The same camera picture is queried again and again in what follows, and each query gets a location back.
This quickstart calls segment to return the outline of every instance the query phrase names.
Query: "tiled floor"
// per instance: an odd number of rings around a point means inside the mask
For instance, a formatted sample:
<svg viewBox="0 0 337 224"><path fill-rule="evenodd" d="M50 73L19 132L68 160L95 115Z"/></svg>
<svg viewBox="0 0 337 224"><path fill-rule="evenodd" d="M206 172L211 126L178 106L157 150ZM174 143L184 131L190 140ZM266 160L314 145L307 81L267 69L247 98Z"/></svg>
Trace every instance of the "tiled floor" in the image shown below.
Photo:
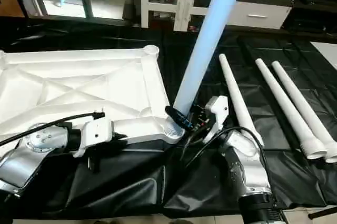
<svg viewBox="0 0 337 224"><path fill-rule="evenodd" d="M60 0L43 0L49 15L85 17L81 0L67 0L61 7ZM124 0L91 0L94 17L122 19Z"/></svg>
<svg viewBox="0 0 337 224"><path fill-rule="evenodd" d="M289 224L335 224L337 213L326 217L310 220L308 213L317 212L320 209L309 210L305 208L296 208L287 210L285 215ZM104 221L111 221L113 219L103 219ZM163 215L152 216L135 216L117 218L121 224L170 224L171 219ZM182 220L189 220L193 224L243 224L240 215L226 215L226 216L211 216L199 218L186 218ZM15 220L14 224L93 224L95 220Z"/></svg>

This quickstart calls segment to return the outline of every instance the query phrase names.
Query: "white cabinet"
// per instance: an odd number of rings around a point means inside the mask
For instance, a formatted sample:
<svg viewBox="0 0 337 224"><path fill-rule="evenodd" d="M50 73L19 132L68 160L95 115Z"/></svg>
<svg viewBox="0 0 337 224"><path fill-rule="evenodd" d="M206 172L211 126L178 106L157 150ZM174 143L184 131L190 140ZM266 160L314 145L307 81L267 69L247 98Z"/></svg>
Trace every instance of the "white cabinet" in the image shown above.
<svg viewBox="0 0 337 224"><path fill-rule="evenodd" d="M157 17L171 21L174 30L198 31L211 0L174 0L172 4L165 1L142 0L142 27L148 27L149 22ZM233 6L228 24L279 29L290 10L289 6L238 1Z"/></svg>

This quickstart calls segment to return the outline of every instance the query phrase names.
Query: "light blue tube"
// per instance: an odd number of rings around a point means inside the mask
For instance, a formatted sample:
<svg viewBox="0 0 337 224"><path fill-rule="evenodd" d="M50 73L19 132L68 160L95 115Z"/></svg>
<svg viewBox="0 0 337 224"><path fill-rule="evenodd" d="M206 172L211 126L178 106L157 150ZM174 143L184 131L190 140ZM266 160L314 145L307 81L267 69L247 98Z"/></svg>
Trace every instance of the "light blue tube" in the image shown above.
<svg viewBox="0 0 337 224"><path fill-rule="evenodd" d="M187 115L236 0L211 0L173 107Z"/></svg>

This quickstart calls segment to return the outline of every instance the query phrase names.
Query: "black plastic sheet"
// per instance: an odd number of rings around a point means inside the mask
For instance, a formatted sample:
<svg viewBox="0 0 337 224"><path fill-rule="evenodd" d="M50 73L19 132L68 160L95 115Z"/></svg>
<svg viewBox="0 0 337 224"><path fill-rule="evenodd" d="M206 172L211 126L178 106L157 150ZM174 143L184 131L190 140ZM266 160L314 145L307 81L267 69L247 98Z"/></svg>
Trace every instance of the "black plastic sheet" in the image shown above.
<svg viewBox="0 0 337 224"><path fill-rule="evenodd" d="M173 103L196 34L165 33L74 21L3 18L0 39L5 52L159 47L158 63ZM196 103L228 95L218 55L224 53L265 142L271 184L282 209L337 204L337 166L308 161L298 139L254 61L280 61L330 134L337 139L337 73L308 42L238 36L226 32L207 69ZM237 125L230 104L226 126ZM186 159L195 152L188 150ZM163 213L172 218L238 213L226 162L210 148L187 171L181 170L179 147L161 140L130 145L104 157L101 172L87 160L54 157L43 166L20 199L5 205L12 218L85 219Z"/></svg>

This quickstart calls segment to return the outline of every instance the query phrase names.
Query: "white plastic frame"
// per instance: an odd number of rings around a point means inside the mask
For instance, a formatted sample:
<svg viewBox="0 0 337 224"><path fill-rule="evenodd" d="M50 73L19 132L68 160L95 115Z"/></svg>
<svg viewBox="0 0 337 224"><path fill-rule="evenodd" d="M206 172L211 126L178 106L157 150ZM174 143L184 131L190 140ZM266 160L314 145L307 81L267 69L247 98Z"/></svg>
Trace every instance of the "white plastic frame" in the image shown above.
<svg viewBox="0 0 337 224"><path fill-rule="evenodd" d="M106 112L129 143L168 138L159 49L0 52L0 140L66 116ZM92 118L72 122L79 127ZM0 155L15 142L0 148Z"/></svg>

